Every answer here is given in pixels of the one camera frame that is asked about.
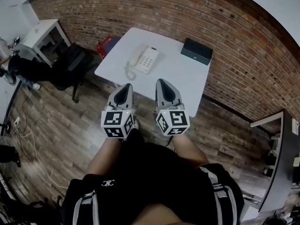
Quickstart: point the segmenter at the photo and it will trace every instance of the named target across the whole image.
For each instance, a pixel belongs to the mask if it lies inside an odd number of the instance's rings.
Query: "desk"
[[[278,156],[269,188],[262,198],[261,204],[254,204],[259,212],[276,210],[284,206],[293,183],[294,158],[300,152],[300,137],[292,133],[292,116],[285,109],[270,117],[253,122],[250,126],[260,126],[277,119],[281,119]]]
[[[38,45],[43,41],[43,39],[49,35],[49,32],[55,28],[60,33],[61,37],[65,40],[65,43],[68,46],[71,46],[67,36],[62,31],[60,25],[58,24],[58,19],[47,19],[47,20],[41,20],[37,25],[35,25],[30,32],[21,39],[20,44],[24,45],[28,48],[30,53],[34,55],[38,61],[41,61],[39,57],[36,56],[36,53],[40,55],[40,57],[49,65],[51,65],[51,62],[46,58],[46,56],[41,52],[41,50],[38,48]],[[50,41],[54,45],[53,39],[49,36]]]
[[[125,76],[124,67],[140,44],[155,47],[161,53],[149,74],[137,70],[136,79]],[[182,55],[183,43],[156,33],[131,28],[101,62],[95,74],[118,85],[131,83],[133,90],[155,100],[156,82],[163,78],[181,93],[190,117],[196,116],[207,79],[209,65]]]

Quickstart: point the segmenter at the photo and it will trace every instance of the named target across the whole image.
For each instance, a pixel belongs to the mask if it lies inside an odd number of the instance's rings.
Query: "red brick wall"
[[[40,19],[59,18],[72,42],[94,49],[137,27],[213,48],[204,93],[257,120],[286,108],[300,120],[300,52],[251,0],[31,0]]]

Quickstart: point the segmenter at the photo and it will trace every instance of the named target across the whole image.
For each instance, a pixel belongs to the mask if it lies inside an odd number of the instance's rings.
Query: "shoe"
[[[34,90],[40,90],[41,85],[38,84],[38,83],[35,83],[35,84],[33,84],[32,88],[33,88]]]
[[[139,130],[139,123],[137,122],[137,119],[135,119],[134,124],[132,125],[132,129],[135,128],[137,130]]]

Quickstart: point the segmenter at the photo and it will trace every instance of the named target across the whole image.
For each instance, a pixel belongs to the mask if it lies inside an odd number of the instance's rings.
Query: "black shorts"
[[[206,173],[193,170],[168,148],[144,143],[139,132],[123,143],[113,172],[72,180],[63,203],[64,224],[72,224],[75,203],[97,193],[100,224],[132,224],[148,205],[160,203],[183,222],[218,224],[213,187]],[[205,165],[233,190],[238,218],[243,207],[240,188],[219,164]]]

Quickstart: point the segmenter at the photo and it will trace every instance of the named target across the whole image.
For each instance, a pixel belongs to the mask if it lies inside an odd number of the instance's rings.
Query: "white telephone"
[[[136,78],[136,74],[129,68],[134,68],[148,74],[158,55],[159,51],[156,48],[148,47],[146,44],[140,44],[125,67],[127,78],[131,81]]]

